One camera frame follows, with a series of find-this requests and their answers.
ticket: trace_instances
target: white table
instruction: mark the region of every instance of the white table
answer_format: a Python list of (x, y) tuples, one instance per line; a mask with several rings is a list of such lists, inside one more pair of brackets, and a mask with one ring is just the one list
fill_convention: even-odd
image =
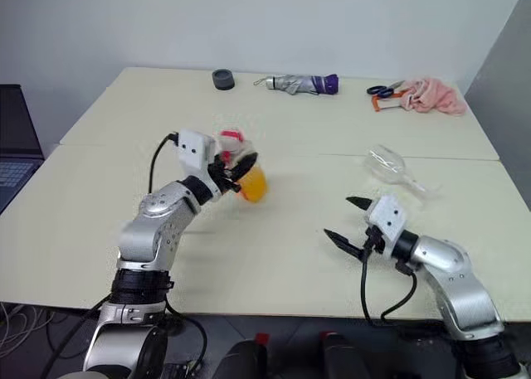
[[(46, 160), (0, 216), (1, 300), (88, 308), (110, 290), (119, 231), (147, 188), (152, 150), (141, 144), (61, 145)], [(531, 319), (524, 302), (531, 300), (524, 286), (531, 283), (531, 217), (500, 163), (407, 159), (419, 181), (441, 185), (441, 197), (421, 206), (401, 187), (375, 180), (361, 157), (263, 154), (261, 160), (270, 184), (263, 202), (226, 195), (206, 205), (183, 235), (169, 294), (181, 311), (361, 316), (360, 264), (322, 229), (360, 245), (362, 212), (344, 198), (392, 191), (409, 211), (410, 230), (470, 252), (503, 319)], [(165, 148), (155, 186), (182, 175), (175, 152)], [(409, 281), (391, 263), (372, 258), (371, 311), (397, 301)], [(437, 317), (422, 281), (396, 316)]]
[(337, 95), (288, 95), (234, 74), (216, 90), (211, 71), (127, 68), (61, 140), (66, 145), (144, 145), (169, 131), (217, 134), (237, 126), (263, 154), (365, 155), (384, 143), (404, 157), (497, 160), (469, 110), (463, 117), (403, 109), (376, 113), (365, 90), (390, 80), (340, 79)]

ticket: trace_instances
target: pink towel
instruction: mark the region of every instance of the pink towel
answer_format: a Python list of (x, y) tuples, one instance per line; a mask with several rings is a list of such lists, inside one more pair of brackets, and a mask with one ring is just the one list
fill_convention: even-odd
[(463, 115), (466, 104), (457, 98), (457, 93), (435, 78), (409, 80), (402, 84), (401, 90), (407, 89), (400, 98), (400, 105), (417, 112), (437, 109), (449, 115)]

